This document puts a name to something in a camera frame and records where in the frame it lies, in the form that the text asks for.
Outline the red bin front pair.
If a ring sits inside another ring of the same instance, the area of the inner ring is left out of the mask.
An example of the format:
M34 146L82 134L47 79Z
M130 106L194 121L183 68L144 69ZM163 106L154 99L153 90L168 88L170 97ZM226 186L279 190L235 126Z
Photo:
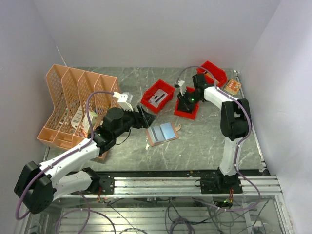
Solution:
M195 88L186 87L186 93L177 95L174 114L179 117L195 120L198 109L199 99L195 97Z

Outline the magnetic stripe card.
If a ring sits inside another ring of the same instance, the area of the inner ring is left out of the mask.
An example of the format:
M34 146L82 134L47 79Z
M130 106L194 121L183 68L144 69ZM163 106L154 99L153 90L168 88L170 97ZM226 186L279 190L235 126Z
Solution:
M160 126L150 127L148 132L153 144L165 141L164 133Z

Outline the white credit card stack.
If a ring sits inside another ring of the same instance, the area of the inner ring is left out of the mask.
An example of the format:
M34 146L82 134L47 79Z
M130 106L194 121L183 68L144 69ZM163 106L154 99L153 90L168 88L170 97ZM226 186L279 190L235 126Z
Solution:
M160 103L168 96L168 93L165 92L162 89L158 89L153 96L148 100L148 102L153 106L153 107L158 107Z

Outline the brown leather card holder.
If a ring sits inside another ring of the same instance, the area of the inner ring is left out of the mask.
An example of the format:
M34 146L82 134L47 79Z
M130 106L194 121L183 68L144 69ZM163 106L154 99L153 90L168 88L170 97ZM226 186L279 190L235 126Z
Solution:
M147 138L148 138L149 144L151 146L156 146L156 145L162 144L164 142L176 140L179 138L177 129L180 129L180 127L181 127L180 125L178 125L178 127L176 128L172 122L167 122L167 123L163 123L163 124L158 125L158 126L161 127L161 129L164 133L165 141L153 144L151 141L148 129L147 129Z

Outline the red bin with cards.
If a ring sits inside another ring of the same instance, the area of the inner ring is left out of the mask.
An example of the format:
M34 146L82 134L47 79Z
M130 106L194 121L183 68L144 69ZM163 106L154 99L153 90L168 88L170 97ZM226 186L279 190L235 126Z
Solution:
M143 95L140 103L154 113L158 113L173 98L175 88L159 79Z

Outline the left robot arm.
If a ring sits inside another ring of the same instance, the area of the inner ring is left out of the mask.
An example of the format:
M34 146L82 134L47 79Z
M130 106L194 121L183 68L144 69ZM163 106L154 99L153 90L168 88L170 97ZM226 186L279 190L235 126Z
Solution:
M49 161L41 164L31 161L23 167L14 188L18 204L24 204L28 213L38 214L63 195L76 191L95 193L100 177L92 169L69 173L110 150L123 133L129 133L132 128L147 129L155 119L156 115L147 113L141 106L137 111L110 109L103 123L80 144Z

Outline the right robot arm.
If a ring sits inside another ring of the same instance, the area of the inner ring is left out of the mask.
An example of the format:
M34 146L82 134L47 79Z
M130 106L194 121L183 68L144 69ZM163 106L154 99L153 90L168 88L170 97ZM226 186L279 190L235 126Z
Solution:
M200 188L204 193L226 193L237 189L240 184L238 162L241 147L252 130L249 102L245 98L237 99L224 93L215 84L209 84L204 74L193 76L194 91L188 91L185 81L177 79L175 87L177 109L190 114L198 102L210 102L221 110L220 130L224 140L222 161L211 178L201 179Z

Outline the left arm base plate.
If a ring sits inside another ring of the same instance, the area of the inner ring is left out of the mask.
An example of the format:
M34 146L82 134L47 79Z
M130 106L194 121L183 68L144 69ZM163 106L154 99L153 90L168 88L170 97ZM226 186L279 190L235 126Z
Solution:
M101 195L112 195L115 190L115 180L110 175L101 177L97 182L92 182L89 188L86 190L79 190L84 195L95 195L100 193Z

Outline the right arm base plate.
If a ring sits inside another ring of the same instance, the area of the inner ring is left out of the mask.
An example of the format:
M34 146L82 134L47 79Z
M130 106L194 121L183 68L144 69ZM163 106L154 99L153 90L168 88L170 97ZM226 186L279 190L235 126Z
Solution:
M200 178L194 183L202 194L241 194L243 192L240 180L238 178L225 179L225 178Z

